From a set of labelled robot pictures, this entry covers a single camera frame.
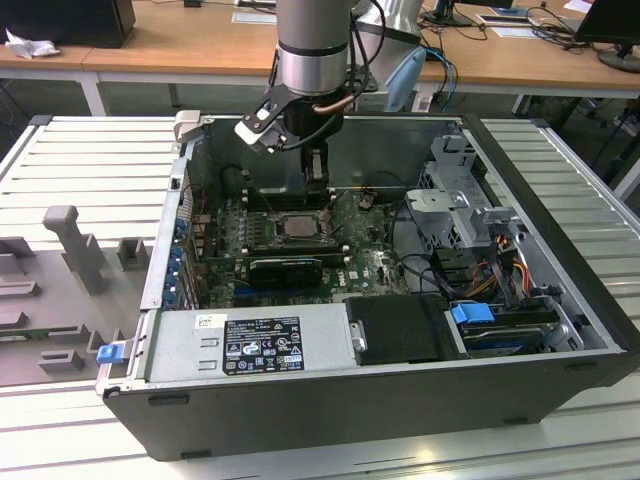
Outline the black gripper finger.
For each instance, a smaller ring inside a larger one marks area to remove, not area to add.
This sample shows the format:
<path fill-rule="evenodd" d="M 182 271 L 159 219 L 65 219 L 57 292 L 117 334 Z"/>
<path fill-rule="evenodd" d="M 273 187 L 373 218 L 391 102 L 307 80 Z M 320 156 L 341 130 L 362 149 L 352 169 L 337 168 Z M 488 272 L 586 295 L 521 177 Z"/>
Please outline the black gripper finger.
<path fill-rule="evenodd" d="M 301 168 L 305 184 L 305 204 L 321 207 L 329 201 L 329 168 L 327 144 L 304 146 L 301 151 Z"/>

